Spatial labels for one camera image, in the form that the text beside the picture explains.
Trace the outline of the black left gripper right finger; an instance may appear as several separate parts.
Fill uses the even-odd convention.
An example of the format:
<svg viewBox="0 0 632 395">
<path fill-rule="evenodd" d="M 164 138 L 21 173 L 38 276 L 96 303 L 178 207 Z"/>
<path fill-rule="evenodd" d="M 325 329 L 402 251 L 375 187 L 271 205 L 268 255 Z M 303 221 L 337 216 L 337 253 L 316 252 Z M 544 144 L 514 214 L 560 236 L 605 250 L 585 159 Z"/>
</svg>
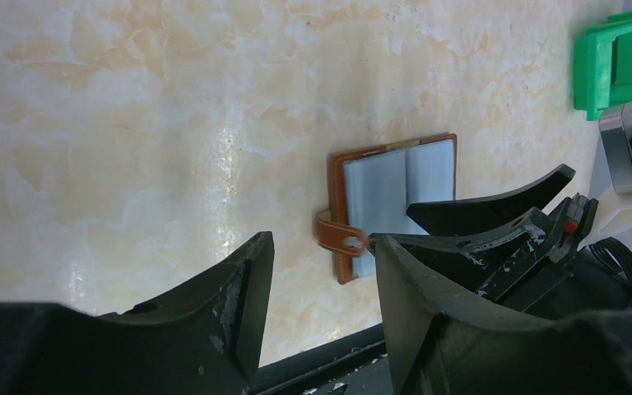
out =
<svg viewBox="0 0 632 395">
<path fill-rule="evenodd" d="M 396 394 L 632 394 L 632 310 L 548 320 L 495 304 L 374 241 Z"/>
</svg>

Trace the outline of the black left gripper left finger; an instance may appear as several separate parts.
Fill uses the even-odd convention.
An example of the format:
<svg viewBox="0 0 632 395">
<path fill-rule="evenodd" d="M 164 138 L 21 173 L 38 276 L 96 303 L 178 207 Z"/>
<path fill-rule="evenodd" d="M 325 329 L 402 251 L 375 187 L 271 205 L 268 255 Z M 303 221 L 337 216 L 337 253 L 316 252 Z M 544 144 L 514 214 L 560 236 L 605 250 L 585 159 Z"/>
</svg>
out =
<svg viewBox="0 0 632 395">
<path fill-rule="evenodd" d="M 262 231 L 223 261 L 129 311 L 0 303 L 0 394 L 246 394 L 274 262 Z"/>
</svg>

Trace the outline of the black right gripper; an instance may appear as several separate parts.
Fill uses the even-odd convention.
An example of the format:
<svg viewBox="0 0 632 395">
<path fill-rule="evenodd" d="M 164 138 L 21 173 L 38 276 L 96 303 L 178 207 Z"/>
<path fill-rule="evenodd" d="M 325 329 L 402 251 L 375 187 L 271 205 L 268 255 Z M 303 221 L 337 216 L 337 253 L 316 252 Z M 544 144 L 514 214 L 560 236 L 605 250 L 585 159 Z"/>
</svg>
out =
<svg viewBox="0 0 632 395">
<path fill-rule="evenodd" d="M 541 211 L 574 176 L 559 165 L 507 193 L 412 203 L 408 217 L 429 235 L 373 234 L 369 251 L 382 250 L 390 238 L 480 297 L 542 318 L 632 309 L 632 253 L 613 238 L 580 246 L 597 200 L 577 194 L 550 214 Z"/>
</svg>

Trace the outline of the brown leather card holder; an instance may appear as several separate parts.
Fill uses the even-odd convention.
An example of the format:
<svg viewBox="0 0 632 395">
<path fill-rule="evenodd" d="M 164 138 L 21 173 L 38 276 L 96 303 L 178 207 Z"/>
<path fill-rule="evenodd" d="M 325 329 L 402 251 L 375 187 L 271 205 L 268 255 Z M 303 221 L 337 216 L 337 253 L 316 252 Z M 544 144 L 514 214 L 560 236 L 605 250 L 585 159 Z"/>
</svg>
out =
<svg viewBox="0 0 632 395">
<path fill-rule="evenodd" d="M 408 215 L 417 202 L 452 201 L 453 133 L 344 151 L 328 157 L 329 207 L 316 215 L 318 245 L 332 253 L 341 285 L 375 273 L 365 245 L 373 233 L 424 235 Z"/>
</svg>

